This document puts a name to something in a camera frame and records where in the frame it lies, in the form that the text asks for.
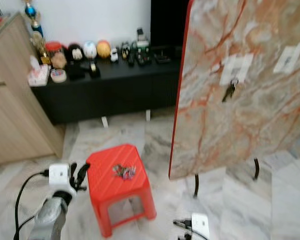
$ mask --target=wooden cabinet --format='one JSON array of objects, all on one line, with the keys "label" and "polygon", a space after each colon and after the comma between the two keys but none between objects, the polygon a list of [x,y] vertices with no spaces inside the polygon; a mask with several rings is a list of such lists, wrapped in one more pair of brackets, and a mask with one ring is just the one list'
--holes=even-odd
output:
[{"label": "wooden cabinet", "polygon": [[0,31],[0,164],[55,154],[62,156],[64,131],[53,126],[27,82],[36,55],[18,13]]}]

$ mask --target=white wall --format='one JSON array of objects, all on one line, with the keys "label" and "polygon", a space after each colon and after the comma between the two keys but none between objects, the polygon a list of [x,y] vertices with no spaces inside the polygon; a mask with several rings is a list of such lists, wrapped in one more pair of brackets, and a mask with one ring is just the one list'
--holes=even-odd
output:
[{"label": "white wall", "polygon": [[[137,28],[150,32],[151,0],[33,0],[41,13],[41,26],[47,41],[65,45],[108,40],[118,44],[134,40]],[[21,11],[22,0],[0,0],[4,13]]]}]

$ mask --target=white cabinet leg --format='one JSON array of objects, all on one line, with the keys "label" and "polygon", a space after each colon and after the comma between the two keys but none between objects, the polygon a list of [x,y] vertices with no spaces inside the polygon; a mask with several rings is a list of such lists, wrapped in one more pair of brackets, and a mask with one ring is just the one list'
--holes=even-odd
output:
[{"label": "white cabinet leg", "polygon": [[102,120],[103,127],[105,129],[107,129],[109,127],[107,117],[106,116],[102,116],[101,120]]},{"label": "white cabinet leg", "polygon": [[151,110],[150,109],[145,110],[145,120],[147,122],[150,122],[150,119],[151,119]]}]

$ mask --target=red plastic stool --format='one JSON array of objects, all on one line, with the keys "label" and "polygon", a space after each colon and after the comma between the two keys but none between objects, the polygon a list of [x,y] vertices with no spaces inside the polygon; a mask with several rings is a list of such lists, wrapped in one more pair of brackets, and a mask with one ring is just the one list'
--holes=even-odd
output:
[{"label": "red plastic stool", "polygon": [[[93,153],[86,162],[90,164],[87,171],[91,203],[100,231],[105,238],[112,235],[112,228],[129,221],[147,217],[154,219],[157,215],[151,194],[151,188],[145,167],[135,146],[124,144]],[[113,167],[136,167],[132,179],[123,180],[115,176]],[[132,196],[139,196],[144,212],[111,225],[108,208],[112,204]]]}]

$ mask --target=orange ball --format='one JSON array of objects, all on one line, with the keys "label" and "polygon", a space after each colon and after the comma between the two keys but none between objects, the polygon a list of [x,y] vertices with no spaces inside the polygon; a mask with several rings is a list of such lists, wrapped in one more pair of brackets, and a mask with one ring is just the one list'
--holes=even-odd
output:
[{"label": "orange ball", "polygon": [[106,40],[99,41],[98,44],[96,45],[96,52],[101,58],[103,59],[108,58],[111,53],[111,47],[109,42],[107,42]]}]

